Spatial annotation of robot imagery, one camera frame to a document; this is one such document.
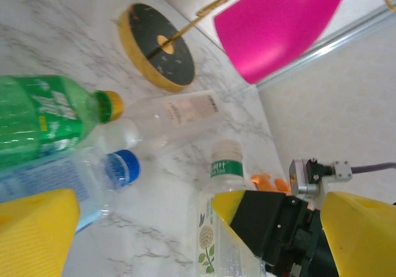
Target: blue bottle cap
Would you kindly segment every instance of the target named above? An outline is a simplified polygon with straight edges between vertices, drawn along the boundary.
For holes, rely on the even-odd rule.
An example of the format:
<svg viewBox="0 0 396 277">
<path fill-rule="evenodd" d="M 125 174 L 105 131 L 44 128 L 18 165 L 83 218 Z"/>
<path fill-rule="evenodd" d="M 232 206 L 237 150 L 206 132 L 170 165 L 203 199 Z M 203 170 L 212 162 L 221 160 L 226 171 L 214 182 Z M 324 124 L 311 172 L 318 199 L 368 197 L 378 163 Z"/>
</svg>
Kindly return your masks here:
<svg viewBox="0 0 396 277">
<path fill-rule="evenodd" d="M 121 181 L 121 186 L 128 185 L 139 177 L 139 160 L 129 150 L 116 151 L 107 156 L 110 160 L 113 179 Z"/>
</svg>

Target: green plastic bottle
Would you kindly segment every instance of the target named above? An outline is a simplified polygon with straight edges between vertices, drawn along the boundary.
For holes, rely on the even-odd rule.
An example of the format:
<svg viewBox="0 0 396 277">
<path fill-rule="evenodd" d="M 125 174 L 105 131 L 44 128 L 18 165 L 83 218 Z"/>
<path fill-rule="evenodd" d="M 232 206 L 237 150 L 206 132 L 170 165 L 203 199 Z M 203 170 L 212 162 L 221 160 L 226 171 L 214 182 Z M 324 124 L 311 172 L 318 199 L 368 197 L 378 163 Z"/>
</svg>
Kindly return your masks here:
<svg viewBox="0 0 396 277">
<path fill-rule="evenodd" d="M 0 76 L 0 93 L 0 168 L 72 147 L 123 111 L 117 93 L 59 75 Z"/>
</svg>

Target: white marble surface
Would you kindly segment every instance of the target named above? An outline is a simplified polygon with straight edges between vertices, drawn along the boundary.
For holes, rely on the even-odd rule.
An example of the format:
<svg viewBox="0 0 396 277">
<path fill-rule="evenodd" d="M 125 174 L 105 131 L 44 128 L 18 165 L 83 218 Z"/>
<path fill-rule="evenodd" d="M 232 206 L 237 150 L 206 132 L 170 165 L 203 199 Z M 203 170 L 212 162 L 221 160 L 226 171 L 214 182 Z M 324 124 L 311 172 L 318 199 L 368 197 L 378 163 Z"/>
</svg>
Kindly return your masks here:
<svg viewBox="0 0 396 277">
<path fill-rule="evenodd" d="M 67 74 L 91 90 L 115 90 L 126 104 L 165 94 L 139 74 L 114 34 L 114 13 L 137 1 L 177 27 L 186 23 L 164 0 L 0 0 L 2 74 Z M 64 277 L 192 276 L 194 199 L 209 180 L 210 147 L 222 137 L 243 142 L 249 172 L 282 174 L 256 88 L 198 30 L 185 39 L 197 67 L 186 91 L 219 92 L 225 121 L 217 132 L 143 161 L 140 179 L 120 194 L 115 212 L 75 237 Z"/>
</svg>

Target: clear plastic bottle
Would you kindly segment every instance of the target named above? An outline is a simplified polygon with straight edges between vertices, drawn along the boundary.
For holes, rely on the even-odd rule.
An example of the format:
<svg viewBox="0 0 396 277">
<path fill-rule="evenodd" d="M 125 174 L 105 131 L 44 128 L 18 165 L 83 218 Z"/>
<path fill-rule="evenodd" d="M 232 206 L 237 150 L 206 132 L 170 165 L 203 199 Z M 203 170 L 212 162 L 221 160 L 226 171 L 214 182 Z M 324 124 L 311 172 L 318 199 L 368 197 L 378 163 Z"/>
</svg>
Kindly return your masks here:
<svg viewBox="0 0 396 277">
<path fill-rule="evenodd" d="M 139 161 L 128 150 L 105 155 L 90 147 L 60 152 L 0 173 L 0 203 L 54 189 L 73 189 L 80 204 L 79 232 L 109 213 L 114 191 L 140 173 Z"/>
<path fill-rule="evenodd" d="M 249 189 L 243 177 L 242 146 L 235 140 L 212 149 L 211 180 L 199 194 L 196 272 L 200 277 L 260 276 L 260 261 L 232 235 L 213 211 L 214 195 Z"/>
<path fill-rule="evenodd" d="M 117 93 L 59 75 L 0 76 L 0 90 L 0 167 L 69 148 L 123 110 Z"/>
<path fill-rule="evenodd" d="M 134 147 L 139 156 L 156 155 L 217 125 L 223 117 L 222 102 L 211 90 L 144 98 L 103 126 L 98 133 L 105 135 L 100 146 L 107 152 Z"/>
</svg>

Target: round coaster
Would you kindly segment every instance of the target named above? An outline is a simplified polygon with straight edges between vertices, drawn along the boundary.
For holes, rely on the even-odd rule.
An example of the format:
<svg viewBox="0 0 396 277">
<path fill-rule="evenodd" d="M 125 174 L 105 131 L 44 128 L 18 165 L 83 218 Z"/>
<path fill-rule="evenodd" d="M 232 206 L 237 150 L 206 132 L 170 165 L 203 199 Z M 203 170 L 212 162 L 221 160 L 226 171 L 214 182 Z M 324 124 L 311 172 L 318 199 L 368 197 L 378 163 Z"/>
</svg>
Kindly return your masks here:
<svg viewBox="0 0 396 277">
<path fill-rule="evenodd" d="M 152 83 L 169 92 L 179 92 L 192 83 L 194 61 L 183 38 L 160 47 L 178 31 L 157 10 L 132 4 L 121 14 L 118 31 L 129 58 Z"/>
</svg>

